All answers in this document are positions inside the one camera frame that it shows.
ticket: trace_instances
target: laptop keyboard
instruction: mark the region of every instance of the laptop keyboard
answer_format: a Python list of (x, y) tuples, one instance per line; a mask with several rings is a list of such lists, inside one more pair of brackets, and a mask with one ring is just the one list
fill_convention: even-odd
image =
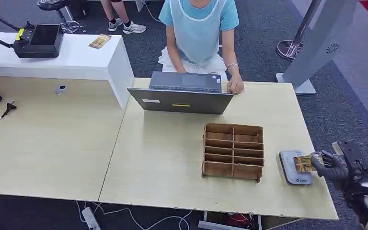
[(153, 85), (153, 90), (181, 90), (194, 92), (219, 92), (218, 89)]

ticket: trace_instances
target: speaker grille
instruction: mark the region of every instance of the speaker grille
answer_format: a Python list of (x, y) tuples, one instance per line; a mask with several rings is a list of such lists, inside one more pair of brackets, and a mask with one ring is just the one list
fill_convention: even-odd
[(327, 54), (335, 53), (339, 49), (339, 47), (341, 46), (338, 43), (334, 43), (326, 48), (326, 53)]

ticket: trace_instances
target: card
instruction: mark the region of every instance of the card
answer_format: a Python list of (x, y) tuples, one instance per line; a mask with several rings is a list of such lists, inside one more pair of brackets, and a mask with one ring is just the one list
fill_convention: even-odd
[(95, 49), (102, 48), (112, 37), (110, 35), (106, 34), (100, 34), (91, 44), (89, 44), (90, 47)]
[(311, 157), (317, 158), (317, 160), (323, 164), (323, 159), (320, 154), (311, 154), (307, 156), (294, 157), (294, 164), (298, 173), (307, 173), (316, 171), (316, 169), (311, 165)]

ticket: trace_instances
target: light wood tabletop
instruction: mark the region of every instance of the light wood tabletop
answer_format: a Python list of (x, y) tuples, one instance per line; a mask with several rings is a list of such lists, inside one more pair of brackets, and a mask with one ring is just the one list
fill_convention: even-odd
[[(149, 82), (136, 78), (134, 87), (147, 88)], [(260, 183), (201, 177), (206, 123), (263, 127)], [(246, 82), (223, 115), (144, 111), (130, 97), (99, 201), (338, 219), (323, 178), (314, 174), (311, 186), (286, 183), (278, 159), (282, 150), (314, 151), (291, 84)]]
[(123, 117), (109, 82), (0, 77), (0, 95), (0, 115), (18, 106), (0, 121), (0, 194), (98, 200)]

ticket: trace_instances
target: cardboard compartment box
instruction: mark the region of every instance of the cardboard compartment box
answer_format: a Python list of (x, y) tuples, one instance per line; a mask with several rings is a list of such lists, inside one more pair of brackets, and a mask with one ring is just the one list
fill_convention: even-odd
[(265, 165), (262, 127), (208, 123), (204, 131), (203, 176), (260, 181)]

